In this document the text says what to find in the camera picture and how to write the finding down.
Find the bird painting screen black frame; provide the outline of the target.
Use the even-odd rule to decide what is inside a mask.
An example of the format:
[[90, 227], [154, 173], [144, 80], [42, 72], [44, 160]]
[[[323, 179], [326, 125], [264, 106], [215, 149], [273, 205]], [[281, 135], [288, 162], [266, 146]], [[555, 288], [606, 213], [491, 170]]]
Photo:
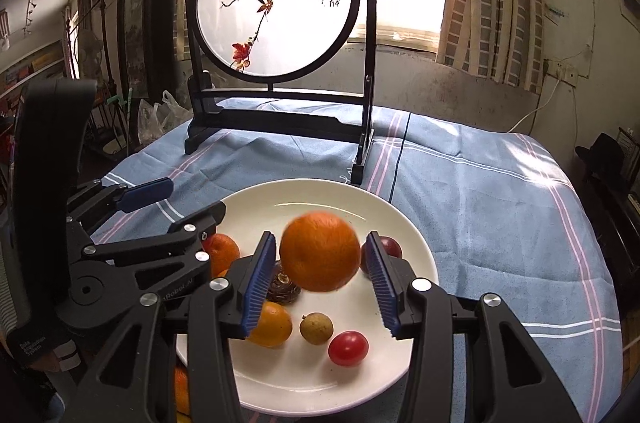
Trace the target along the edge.
[[[359, 93], [303, 90], [364, 20]], [[372, 144], [376, 0], [186, 0], [193, 154], [222, 130], [353, 144], [349, 183], [363, 181]]]

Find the white plastic bag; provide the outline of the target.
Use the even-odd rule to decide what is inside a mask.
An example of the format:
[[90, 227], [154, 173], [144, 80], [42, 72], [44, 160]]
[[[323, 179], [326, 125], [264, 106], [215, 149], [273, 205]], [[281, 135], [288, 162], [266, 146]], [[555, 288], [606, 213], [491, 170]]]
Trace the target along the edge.
[[192, 110], [180, 105], [168, 91], [163, 91], [162, 101], [154, 105], [141, 99], [137, 124], [139, 143], [148, 146], [192, 117]]

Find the brown water chestnut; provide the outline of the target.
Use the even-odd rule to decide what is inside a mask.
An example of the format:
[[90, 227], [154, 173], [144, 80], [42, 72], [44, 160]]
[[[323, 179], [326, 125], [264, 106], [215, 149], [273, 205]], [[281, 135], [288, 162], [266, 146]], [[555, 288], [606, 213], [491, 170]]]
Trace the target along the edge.
[[281, 262], [276, 261], [266, 299], [280, 305], [290, 305], [296, 301], [299, 294], [300, 287], [283, 271]]

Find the dark red plum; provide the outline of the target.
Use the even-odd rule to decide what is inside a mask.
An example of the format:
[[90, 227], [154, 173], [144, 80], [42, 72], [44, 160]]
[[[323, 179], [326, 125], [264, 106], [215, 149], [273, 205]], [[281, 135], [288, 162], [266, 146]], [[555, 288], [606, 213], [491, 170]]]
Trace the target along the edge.
[[[380, 241], [382, 243], [382, 247], [384, 247], [384, 250], [388, 255], [402, 258], [401, 246], [395, 239], [387, 237], [387, 235], [381, 235]], [[361, 247], [360, 269], [365, 275], [369, 275], [369, 269], [367, 264], [367, 247], [368, 247], [367, 242], [363, 243]]]

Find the small yellow kumquat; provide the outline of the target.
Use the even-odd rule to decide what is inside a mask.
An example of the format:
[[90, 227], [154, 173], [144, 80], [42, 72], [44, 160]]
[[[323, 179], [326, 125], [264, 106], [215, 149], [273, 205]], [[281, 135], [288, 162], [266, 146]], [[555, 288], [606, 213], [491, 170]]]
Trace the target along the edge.
[[310, 313], [299, 324], [300, 335], [311, 345], [323, 345], [331, 339], [334, 327], [332, 320], [324, 313]]

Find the large orange mandarin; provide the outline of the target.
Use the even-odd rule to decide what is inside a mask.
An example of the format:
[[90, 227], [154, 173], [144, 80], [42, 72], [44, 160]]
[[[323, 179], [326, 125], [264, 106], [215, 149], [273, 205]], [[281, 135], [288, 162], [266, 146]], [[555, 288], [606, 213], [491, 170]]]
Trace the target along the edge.
[[283, 273], [301, 289], [333, 292], [348, 284], [361, 264], [352, 225], [328, 212], [308, 212], [290, 221], [279, 247]]

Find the red cherry tomato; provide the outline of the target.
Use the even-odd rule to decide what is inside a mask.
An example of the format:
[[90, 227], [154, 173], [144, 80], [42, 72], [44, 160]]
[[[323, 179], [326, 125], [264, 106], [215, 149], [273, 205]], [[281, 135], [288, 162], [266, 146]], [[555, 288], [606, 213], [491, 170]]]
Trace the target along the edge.
[[344, 331], [332, 339], [329, 359], [340, 367], [357, 367], [369, 354], [369, 341], [358, 331]]

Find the black hat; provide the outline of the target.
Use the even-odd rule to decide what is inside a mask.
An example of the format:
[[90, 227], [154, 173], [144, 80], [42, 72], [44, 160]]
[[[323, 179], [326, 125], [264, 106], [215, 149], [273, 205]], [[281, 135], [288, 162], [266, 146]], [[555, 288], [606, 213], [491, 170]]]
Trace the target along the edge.
[[588, 173], [616, 176], [620, 175], [623, 169], [623, 148], [612, 136], [605, 133], [601, 133], [589, 148], [576, 146], [575, 154], [585, 163]]

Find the white ceramic plate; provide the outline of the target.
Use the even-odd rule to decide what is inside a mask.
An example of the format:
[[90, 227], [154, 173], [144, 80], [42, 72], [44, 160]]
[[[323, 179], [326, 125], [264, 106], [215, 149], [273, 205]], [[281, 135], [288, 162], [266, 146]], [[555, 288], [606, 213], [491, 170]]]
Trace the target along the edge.
[[[224, 198], [226, 215], [219, 230], [242, 255], [250, 255], [270, 231], [306, 212], [324, 211], [347, 221], [360, 240], [375, 231], [395, 239], [416, 276], [437, 281], [434, 256], [420, 231], [387, 201], [358, 187], [329, 180], [277, 180], [248, 187]], [[384, 325], [371, 282], [356, 273], [332, 293], [304, 291], [288, 306], [293, 323], [308, 313], [324, 313], [335, 333], [360, 332], [369, 353], [356, 367], [334, 365], [326, 345], [311, 345], [294, 329], [279, 347], [230, 341], [230, 353], [243, 408], [278, 417], [314, 417], [356, 407], [394, 385], [408, 370], [412, 343], [397, 341]]]

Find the dark framed painting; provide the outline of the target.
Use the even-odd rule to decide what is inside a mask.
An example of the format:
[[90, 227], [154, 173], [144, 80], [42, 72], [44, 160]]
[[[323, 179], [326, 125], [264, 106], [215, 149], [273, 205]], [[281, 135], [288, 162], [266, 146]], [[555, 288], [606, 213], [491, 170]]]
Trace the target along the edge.
[[150, 104], [175, 93], [175, 0], [117, 0], [117, 47], [122, 89]]

